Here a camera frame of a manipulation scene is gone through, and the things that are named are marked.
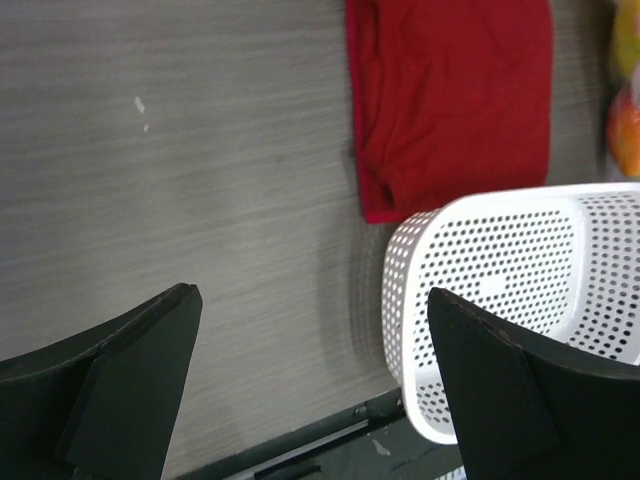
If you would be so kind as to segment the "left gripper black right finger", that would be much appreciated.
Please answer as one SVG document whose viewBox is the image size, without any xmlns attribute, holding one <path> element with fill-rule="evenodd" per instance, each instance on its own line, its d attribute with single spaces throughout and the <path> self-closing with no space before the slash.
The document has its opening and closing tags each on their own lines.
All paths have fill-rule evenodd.
<svg viewBox="0 0 640 480">
<path fill-rule="evenodd" d="M 639 369 L 433 289 L 428 320 L 470 479 L 636 479 Z"/>
</svg>

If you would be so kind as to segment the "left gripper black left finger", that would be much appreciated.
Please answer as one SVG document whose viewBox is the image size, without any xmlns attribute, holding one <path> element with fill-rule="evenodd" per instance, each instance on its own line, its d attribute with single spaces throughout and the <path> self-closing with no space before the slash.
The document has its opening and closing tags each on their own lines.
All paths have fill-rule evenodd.
<svg viewBox="0 0 640 480">
<path fill-rule="evenodd" d="M 198 287 L 177 284 L 2 361 L 2 478 L 160 478 L 202 309 Z"/>
</svg>

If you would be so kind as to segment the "clear zip top bag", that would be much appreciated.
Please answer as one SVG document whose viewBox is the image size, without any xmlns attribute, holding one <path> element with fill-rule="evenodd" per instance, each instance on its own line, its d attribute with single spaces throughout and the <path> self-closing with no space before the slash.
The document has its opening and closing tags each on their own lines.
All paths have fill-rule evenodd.
<svg viewBox="0 0 640 480">
<path fill-rule="evenodd" d="M 610 176 L 639 180 L 639 2 L 615 1 L 610 77 L 615 95 L 609 107 L 606 141 Z"/>
</svg>

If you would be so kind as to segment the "orange fruit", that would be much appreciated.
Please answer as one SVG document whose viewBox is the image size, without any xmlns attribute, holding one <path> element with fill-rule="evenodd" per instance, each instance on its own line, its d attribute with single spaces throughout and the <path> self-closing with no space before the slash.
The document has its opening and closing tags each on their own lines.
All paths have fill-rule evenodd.
<svg viewBox="0 0 640 480">
<path fill-rule="evenodd" d="M 631 89 L 624 87 L 614 98 L 607 118 L 607 143 L 618 169 L 626 177 L 639 176 L 639 107 Z"/>
</svg>

